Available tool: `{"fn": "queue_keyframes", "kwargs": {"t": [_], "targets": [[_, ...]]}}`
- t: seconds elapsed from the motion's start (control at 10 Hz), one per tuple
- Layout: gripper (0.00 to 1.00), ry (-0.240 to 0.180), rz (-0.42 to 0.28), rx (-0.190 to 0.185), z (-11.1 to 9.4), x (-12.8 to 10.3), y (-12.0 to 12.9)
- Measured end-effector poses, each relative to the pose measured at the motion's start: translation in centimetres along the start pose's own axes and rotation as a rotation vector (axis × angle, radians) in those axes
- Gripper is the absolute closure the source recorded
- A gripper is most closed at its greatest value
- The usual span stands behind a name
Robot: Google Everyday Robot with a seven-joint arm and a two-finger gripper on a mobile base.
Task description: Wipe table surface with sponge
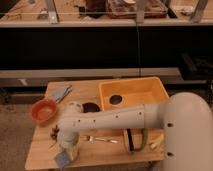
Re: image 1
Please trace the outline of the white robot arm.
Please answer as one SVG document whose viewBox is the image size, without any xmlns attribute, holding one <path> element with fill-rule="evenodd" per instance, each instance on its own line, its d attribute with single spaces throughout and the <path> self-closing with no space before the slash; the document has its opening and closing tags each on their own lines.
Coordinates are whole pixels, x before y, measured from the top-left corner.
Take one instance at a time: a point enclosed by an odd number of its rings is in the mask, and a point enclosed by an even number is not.
<svg viewBox="0 0 213 171">
<path fill-rule="evenodd" d="M 68 104 L 58 120 L 58 143 L 75 146 L 81 131 L 161 128 L 164 130 L 162 171 L 213 171 L 213 112 L 197 94 L 181 92 L 169 99 L 83 114 L 79 103 Z"/>
</svg>

